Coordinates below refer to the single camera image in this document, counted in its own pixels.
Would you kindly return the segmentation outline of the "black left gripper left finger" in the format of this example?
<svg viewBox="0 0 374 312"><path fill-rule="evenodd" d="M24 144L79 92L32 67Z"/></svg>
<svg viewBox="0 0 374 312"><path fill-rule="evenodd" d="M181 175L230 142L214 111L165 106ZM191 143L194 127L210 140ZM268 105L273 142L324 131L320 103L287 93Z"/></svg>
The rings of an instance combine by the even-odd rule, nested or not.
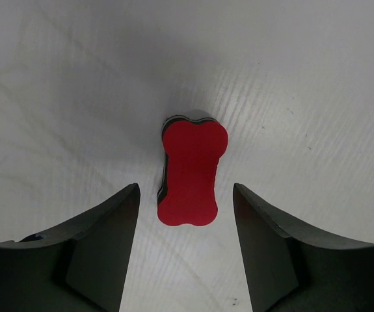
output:
<svg viewBox="0 0 374 312"><path fill-rule="evenodd" d="M139 205L130 184L54 227L0 242L0 311L118 311Z"/></svg>

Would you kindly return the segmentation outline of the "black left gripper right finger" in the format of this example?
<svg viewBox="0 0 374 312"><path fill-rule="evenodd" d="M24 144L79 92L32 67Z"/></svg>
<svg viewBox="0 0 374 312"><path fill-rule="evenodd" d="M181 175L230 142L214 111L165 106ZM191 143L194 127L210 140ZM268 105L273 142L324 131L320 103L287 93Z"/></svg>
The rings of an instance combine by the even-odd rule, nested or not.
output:
<svg viewBox="0 0 374 312"><path fill-rule="evenodd" d="M242 184L233 203L254 311L374 311L374 244L315 227Z"/></svg>

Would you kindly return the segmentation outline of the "red bone-shaped eraser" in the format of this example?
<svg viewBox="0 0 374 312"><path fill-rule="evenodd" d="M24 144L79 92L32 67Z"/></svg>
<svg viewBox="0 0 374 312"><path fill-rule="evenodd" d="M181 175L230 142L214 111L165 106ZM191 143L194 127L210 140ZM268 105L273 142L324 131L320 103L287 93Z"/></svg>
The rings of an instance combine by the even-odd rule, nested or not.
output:
<svg viewBox="0 0 374 312"><path fill-rule="evenodd" d="M157 217L166 226L206 226L218 213L215 182L228 146L225 127L203 110L167 118L161 130L165 153L157 193Z"/></svg>

